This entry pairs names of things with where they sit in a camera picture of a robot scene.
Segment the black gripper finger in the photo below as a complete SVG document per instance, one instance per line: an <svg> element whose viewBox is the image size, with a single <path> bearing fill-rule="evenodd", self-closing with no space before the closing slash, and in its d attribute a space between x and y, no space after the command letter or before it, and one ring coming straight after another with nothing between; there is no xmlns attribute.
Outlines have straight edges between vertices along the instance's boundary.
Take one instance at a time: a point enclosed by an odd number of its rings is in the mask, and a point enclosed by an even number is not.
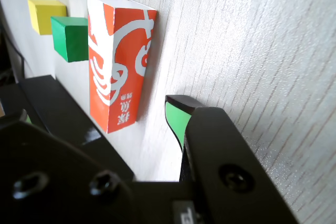
<svg viewBox="0 0 336 224"><path fill-rule="evenodd" d="M223 109L167 95L165 119L182 150L180 181L195 184L204 223L297 222Z"/></svg>
<svg viewBox="0 0 336 224"><path fill-rule="evenodd" d="M136 223L120 177L23 120L1 117L1 223Z"/></svg>

